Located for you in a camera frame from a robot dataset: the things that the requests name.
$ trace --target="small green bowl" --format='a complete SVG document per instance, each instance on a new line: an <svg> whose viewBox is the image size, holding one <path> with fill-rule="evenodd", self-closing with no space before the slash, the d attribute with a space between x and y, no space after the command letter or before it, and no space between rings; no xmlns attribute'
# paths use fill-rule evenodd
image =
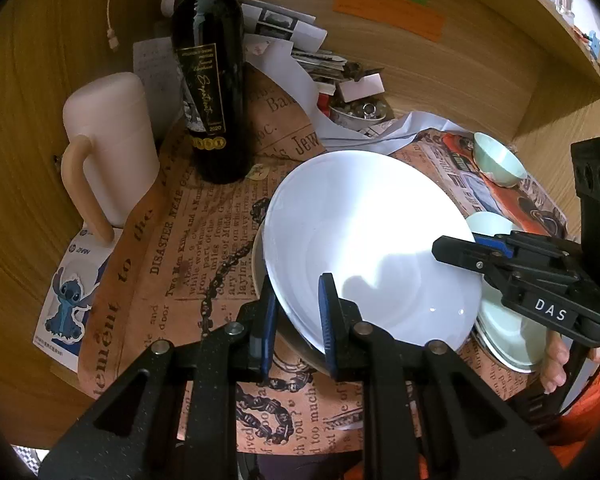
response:
<svg viewBox="0 0 600 480"><path fill-rule="evenodd" d="M514 187L526 179L526 170L506 146L487 134L474 134L474 161L489 180L502 187Z"/></svg>

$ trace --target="wine bottle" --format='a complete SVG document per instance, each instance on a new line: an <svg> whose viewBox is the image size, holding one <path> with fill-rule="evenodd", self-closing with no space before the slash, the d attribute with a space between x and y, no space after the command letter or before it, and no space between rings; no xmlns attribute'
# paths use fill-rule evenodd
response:
<svg viewBox="0 0 600 480"><path fill-rule="evenodd" d="M235 0L184 0L172 27L193 164L204 180L234 182L250 170L253 146L242 94L242 8Z"/></svg>

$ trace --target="handwritten note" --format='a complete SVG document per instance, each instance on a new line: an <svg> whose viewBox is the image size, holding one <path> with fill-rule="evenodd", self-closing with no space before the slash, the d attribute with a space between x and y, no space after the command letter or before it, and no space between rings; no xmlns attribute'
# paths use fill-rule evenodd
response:
<svg viewBox="0 0 600 480"><path fill-rule="evenodd" d="M171 38L134 43L134 73L144 85L154 137L161 139L182 114L180 79Z"/></svg>
<svg viewBox="0 0 600 480"><path fill-rule="evenodd" d="M445 17L409 0L334 0L333 10L400 27L439 41Z"/></svg>

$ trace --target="cable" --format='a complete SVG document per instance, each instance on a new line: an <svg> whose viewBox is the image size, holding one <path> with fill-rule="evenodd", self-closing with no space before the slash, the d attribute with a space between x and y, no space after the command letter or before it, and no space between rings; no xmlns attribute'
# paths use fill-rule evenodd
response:
<svg viewBox="0 0 600 480"><path fill-rule="evenodd" d="M111 4L111 0L107 0L107 38L109 38L110 49L115 52L118 49L118 47L120 46L120 42L118 41L118 38L116 37L116 31L113 30L113 27L111 27L111 18L109 16L110 4Z"/></svg>
<svg viewBox="0 0 600 480"><path fill-rule="evenodd" d="M589 378L589 381L587 381L587 384L585 384L584 388L581 390L581 392L579 394L576 395L576 398L573 399L569 405L564 408L559 414L558 416L563 416L566 412L568 412L573 405L578 402L582 396L587 392L587 390L591 387L591 385L594 383L594 381L596 380L596 378L598 377L598 375L600 374L600 364L598 365L598 368L596 368L595 373Z"/></svg>

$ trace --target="person's hand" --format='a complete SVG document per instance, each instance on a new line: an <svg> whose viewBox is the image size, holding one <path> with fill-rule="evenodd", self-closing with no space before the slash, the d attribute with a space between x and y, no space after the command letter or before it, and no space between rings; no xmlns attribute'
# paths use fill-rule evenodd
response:
<svg viewBox="0 0 600 480"><path fill-rule="evenodd" d="M589 359L600 362L600 348L592 348L589 351ZM544 386L546 394L553 393L558 386L562 386L567 380L567 374L563 366L569 360L569 349L560 337L560 334L548 330L546 332L546 347L544 358L540 368L540 382Z"/></svg>

